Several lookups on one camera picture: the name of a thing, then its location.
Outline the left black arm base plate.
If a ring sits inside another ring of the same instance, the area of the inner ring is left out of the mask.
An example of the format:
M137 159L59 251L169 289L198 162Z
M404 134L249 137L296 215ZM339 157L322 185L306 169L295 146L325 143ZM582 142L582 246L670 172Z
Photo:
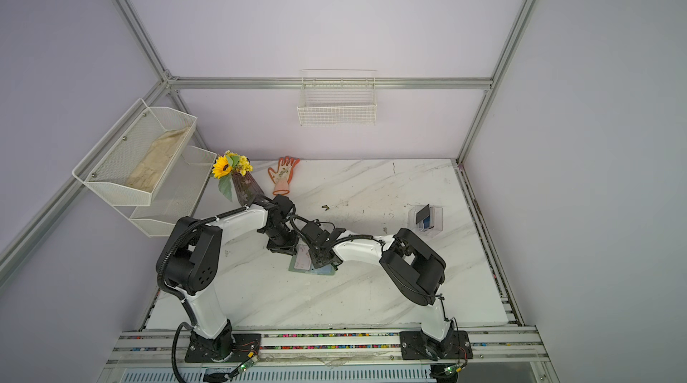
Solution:
M191 333L186 363L242 363L249 354L257 355L262 336L259 333L232 333L216 339L204 338Z

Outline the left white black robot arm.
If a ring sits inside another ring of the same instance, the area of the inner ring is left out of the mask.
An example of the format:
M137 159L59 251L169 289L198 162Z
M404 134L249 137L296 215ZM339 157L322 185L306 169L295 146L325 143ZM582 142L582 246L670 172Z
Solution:
M232 211L204 220L182 217L176 222L156 263L157 285L182 304L193 354L220 362L242 350L213 286L223 245L257 232L268 237L268 246L275 252L294 254L298 239L287 222L295 211L286 196L269 199L260 195Z

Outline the stack of assorted cards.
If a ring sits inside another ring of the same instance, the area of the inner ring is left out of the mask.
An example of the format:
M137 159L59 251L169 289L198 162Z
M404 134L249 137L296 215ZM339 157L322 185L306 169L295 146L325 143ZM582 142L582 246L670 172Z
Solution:
M427 204L416 212L415 224L421 231L429 231L435 227L434 208Z

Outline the beige cloth glove in basket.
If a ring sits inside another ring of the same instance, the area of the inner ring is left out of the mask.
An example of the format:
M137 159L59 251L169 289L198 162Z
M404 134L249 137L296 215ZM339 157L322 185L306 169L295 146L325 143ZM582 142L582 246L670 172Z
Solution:
M127 178L125 185L152 193L188 131L189 127L167 131L154 140L144 158Z

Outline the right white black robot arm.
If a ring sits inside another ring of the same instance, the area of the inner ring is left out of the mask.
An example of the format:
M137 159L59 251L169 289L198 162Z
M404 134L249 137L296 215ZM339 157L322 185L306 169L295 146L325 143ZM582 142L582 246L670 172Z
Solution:
M325 229L318 220L301 217L290 220L295 236L309 248L315 268L334 268L349 261L376 265L398 291L420 308L420 330L411 333L419 341L416 351L433 360L447 358L458 329L445 312L440 292L445 282L445 260L410 229L394 235L357 234L341 227Z

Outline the lower white mesh shelf basket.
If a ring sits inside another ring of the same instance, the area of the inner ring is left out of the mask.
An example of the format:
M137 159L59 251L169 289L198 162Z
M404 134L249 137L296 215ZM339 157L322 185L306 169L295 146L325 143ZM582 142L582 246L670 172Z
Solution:
M129 220L148 237L168 237L179 218L193 215L209 180L216 154L187 145L150 206L136 207Z

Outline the dark glass vase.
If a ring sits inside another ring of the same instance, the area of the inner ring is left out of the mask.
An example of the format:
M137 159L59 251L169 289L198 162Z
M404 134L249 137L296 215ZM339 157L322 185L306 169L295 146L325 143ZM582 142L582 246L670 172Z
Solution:
M246 172L244 175L240 172L234 172L231 177L237 200L241 206L250 205L257 197L265 195L252 172Z

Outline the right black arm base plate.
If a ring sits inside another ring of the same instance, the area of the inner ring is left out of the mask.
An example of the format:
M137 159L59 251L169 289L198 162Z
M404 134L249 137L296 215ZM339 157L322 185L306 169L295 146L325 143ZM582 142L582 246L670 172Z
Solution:
M422 331L402 331L399 334L400 349L404 360L448 361L473 358L472 343L468 333L451 329L438 341Z

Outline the white floral credit card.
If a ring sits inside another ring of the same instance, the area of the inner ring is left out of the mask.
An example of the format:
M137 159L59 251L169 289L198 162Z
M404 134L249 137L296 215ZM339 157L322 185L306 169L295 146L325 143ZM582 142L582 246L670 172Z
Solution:
M295 258L293 259L293 269L300 272L309 272L311 270L311 256L307 245L298 245Z

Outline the clear acrylic card box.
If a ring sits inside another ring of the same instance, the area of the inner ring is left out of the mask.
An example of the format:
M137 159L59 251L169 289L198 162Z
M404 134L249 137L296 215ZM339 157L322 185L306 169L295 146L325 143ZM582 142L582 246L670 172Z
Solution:
M411 207L407 228L421 238L438 236L444 231L443 208L431 204Z

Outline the upper white mesh shelf basket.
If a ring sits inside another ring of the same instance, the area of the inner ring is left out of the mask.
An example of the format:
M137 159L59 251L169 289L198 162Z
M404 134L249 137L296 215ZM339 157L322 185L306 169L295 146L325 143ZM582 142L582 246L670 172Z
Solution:
M167 131L189 127L152 193L125 185L154 140ZM73 177L113 207L150 206L197 127L197 118L170 107L137 100L73 169Z

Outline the white mesh shelf basket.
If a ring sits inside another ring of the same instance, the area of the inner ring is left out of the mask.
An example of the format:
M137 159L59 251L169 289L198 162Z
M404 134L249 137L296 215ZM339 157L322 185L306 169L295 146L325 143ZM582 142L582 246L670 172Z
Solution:
M216 154L187 145L150 206L136 207L129 220L148 237L168 237L179 218L193 215L209 180Z
M189 127L152 193L125 185L154 140L167 131ZM73 169L73 177L113 207L150 206L197 127L197 118L170 107L137 100Z

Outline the orange white work glove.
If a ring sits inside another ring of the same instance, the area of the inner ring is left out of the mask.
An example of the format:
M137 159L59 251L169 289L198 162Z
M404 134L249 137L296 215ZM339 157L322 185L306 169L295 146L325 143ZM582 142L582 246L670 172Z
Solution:
M278 160L275 168L268 168L268 176L274 185L273 195L289 195L294 170L300 161L291 156L284 156Z

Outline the yellow sunflower bouquet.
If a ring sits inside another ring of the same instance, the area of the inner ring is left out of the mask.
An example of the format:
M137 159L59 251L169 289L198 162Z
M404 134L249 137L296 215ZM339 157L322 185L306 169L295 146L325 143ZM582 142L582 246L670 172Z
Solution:
M244 175L246 172L252 172L253 166L250 160L235 152L227 151L219 155L212 167L211 175L218 181L218 190L227 200L237 200L234 185L232 181L232 173L240 172Z

